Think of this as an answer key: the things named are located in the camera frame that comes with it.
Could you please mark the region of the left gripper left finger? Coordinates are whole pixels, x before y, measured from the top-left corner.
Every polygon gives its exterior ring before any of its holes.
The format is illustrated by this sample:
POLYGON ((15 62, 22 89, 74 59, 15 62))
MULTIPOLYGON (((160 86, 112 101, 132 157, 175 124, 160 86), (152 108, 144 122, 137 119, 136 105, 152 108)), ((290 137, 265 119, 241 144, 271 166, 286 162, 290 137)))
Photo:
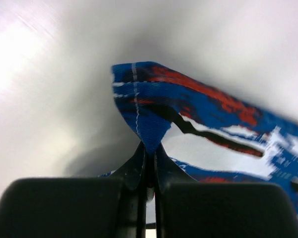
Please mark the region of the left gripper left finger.
POLYGON ((0 238, 143 238, 146 151, 108 177, 23 178, 0 199, 0 238))

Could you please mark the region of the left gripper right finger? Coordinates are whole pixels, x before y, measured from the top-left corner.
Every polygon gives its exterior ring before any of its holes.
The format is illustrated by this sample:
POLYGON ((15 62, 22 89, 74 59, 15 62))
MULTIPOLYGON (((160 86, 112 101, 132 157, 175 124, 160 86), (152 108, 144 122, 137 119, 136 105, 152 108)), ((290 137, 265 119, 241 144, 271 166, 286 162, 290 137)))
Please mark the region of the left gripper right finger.
POLYGON ((297 216, 275 184, 198 182, 162 146, 154 170, 159 238, 298 238, 297 216))

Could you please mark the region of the blue white red patterned trousers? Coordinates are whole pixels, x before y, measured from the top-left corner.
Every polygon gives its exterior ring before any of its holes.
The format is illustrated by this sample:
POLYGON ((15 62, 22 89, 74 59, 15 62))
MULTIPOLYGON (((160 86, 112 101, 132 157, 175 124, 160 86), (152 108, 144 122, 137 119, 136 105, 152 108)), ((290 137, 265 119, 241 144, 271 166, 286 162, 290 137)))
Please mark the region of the blue white red patterned trousers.
POLYGON ((271 182, 298 215, 298 124, 156 62, 112 66, 117 109, 146 150, 202 182, 271 182))

